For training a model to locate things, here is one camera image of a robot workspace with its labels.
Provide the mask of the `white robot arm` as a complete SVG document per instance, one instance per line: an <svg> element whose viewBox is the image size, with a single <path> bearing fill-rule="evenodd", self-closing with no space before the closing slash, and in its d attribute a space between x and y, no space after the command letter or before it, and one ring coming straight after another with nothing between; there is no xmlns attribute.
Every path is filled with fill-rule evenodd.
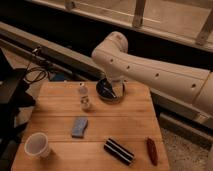
<svg viewBox="0 0 213 171"><path fill-rule="evenodd" d="M213 116L213 71L130 55L128 40L111 32L92 51L109 80L126 76Z"/></svg>

